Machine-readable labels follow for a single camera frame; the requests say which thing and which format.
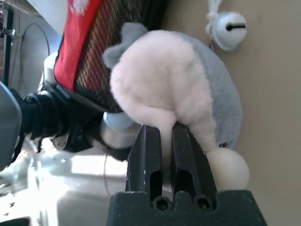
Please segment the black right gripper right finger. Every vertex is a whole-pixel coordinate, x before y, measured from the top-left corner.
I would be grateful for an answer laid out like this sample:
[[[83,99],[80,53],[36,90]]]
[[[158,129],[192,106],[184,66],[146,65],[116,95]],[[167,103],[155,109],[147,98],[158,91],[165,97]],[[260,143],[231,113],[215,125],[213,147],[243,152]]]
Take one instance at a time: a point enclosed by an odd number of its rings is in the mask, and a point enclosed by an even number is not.
[[[172,130],[172,193],[187,192],[192,198],[214,198],[217,189],[203,149],[188,127],[176,123]]]

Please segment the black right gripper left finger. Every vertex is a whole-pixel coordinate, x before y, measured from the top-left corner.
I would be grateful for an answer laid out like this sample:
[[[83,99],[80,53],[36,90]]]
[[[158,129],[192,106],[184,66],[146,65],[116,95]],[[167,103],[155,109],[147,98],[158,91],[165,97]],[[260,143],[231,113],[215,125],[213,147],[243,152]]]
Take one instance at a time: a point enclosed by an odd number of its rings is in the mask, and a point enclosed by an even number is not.
[[[150,200],[162,195],[162,151],[157,128],[142,126],[127,160],[127,192],[145,192]]]

